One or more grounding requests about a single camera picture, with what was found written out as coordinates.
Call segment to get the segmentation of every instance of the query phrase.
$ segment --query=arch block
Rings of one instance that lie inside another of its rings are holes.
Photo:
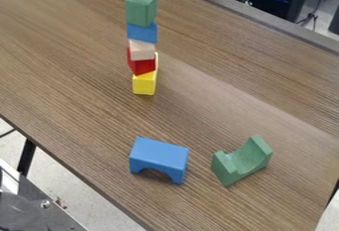
[[[260,136],[251,137],[245,145],[231,154],[214,153],[212,170],[219,180],[228,186],[241,178],[264,168],[270,161],[273,150]]]
[[[130,154],[131,173],[154,169],[166,173],[174,183],[183,183],[189,149],[137,137]]]

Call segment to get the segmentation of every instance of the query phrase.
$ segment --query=green block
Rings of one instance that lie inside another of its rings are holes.
[[[125,0],[126,21],[148,27],[157,17],[158,0]]]
[[[212,170],[219,180],[228,186],[245,176],[264,168],[273,155],[272,149],[260,136],[251,137],[236,152],[225,154],[214,153]]]

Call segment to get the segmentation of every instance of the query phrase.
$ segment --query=blue bridge block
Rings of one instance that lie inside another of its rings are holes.
[[[130,154],[131,173],[154,169],[166,173],[174,183],[183,183],[189,149],[137,137]]]
[[[148,27],[127,23],[127,38],[156,44],[158,42],[158,24],[154,21]]]

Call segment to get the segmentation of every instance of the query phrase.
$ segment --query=wooden table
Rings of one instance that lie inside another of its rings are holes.
[[[217,3],[160,0],[145,97],[131,91],[123,0],[0,0],[0,113],[149,229],[310,230],[338,176],[336,43]],[[270,165],[224,187],[212,154],[252,135]],[[130,174],[136,136],[191,148],[185,184]]]

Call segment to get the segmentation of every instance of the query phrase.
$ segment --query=toy block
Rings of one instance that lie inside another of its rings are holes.
[[[139,76],[133,75],[133,93],[155,95],[157,88],[157,76],[158,76],[158,53],[156,53],[156,70],[141,74]]]
[[[130,48],[127,48],[127,61],[136,76],[156,70],[156,54],[155,58],[149,60],[131,60]]]
[[[126,21],[148,27],[157,16],[158,0],[125,0]]]
[[[216,152],[212,158],[212,170],[219,180],[228,186],[251,173],[264,168],[273,155],[272,149],[260,136],[251,137],[236,152]]]
[[[153,44],[129,39],[131,60],[148,60],[155,58],[156,47]]]
[[[127,23],[127,38],[156,44],[158,42],[158,24],[154,21],[148,27]]]
[[[166,173],[174,183],[183,183],[189,149],[137,137],[130,154],[131,173],[154,169]]]

